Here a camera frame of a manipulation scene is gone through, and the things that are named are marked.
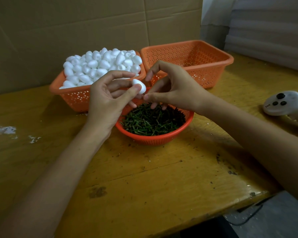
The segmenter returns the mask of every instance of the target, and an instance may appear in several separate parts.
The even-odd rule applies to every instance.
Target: cable
[[[243,221],[242,223],[234,224],[234,223],[229,222],[229,221],[228,221],[228,223],[231,224],[231,225],[233,225],[233,226],[241,226],[241,225],[244,225],[244,224],[246,224],[246,222],[249,221],[254,215],[256,215],[256,214],[261,210],[261,208],[263,208],[263,205],[261,205],[260,207],[258,207],[258,209],[257,209],[256,211],[254,211],[254,213],[251,214],[251,215],[250,215],[245,221]]]

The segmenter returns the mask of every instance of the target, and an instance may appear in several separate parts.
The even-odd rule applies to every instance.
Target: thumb
[[[146,100],[147,102],[170,103],[169,96],[170,96],[170,92],[151,93],[151,94],[145,94],[144,100]]]
[[[119,99],[119,103],[124,107],[131,101],[141,90],[140,84],[135,84],[131,88],[129,88],[123,95],[121,95]]]

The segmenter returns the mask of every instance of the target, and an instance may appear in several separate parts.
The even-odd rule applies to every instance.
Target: white controller
[[[298,92],[284,91],[273,95],[265,101],[263,109],[268,115],[288,115],[298,122]]]

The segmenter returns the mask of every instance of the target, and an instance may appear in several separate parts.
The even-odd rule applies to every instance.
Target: table surface
[[[298,126],[261,105],[298,91],[298,72],[234,54],[211,93],[298,136]],[[0,95],[0,220],[79,132],[48,86]],[[81,178],[55,237],[164,236],[276,194],[282,188],[223,129],[195,115],[163,146],[138,145],[113,128]]]

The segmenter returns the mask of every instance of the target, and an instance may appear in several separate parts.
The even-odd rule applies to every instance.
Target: orange plastic basket
[[[203,88],[214,87],[225,66],[234,61],[231,55],[200,40],[145,47],[140,55],[146,72],[156,61],[163,60],[183,67]],[[151,79],[151,85],[166,75],[158,72]]]
[[[142,80],[146,77],[146,71],[144,65],[140,65],[139,76],[136,79]],[[89,106],[89,92],[90,85],[80,86],[75,88],[59,89],[65,81],[64,70],[56,77],[56,79],[50,85],[50,92],[60,95],[64,101],[76,112],[87,112]]]
[[[140,104],[143,103],[142,99],[133,99],[133,102],[139,106]],[[167,142],[170,142],[173,140],[179,133],[181,133],[193,120],[194,112],[193,111],[188,111],[185,109],[179,108],[179,110],[185,115],[186,122],[177,130],[167,133],[165,135],[157,135],[157,136],[141,136],[141,135],[135,135],[132,134],[126,130],[124,130],[123,126],[120,124],[120,122],[125,119],[123,115],[127,115],[130,111],[132,111],[132,107],[129,105],[126,105],[123,109],[123,112],[121,113],[121,116],[119,117],[118,121],[116,122],[116,128],[122,132],[124,135],[132,138],[135,140],[137,143],[140,144],[147,144],[147,145],[161,145],[161,144],[166,144]]]

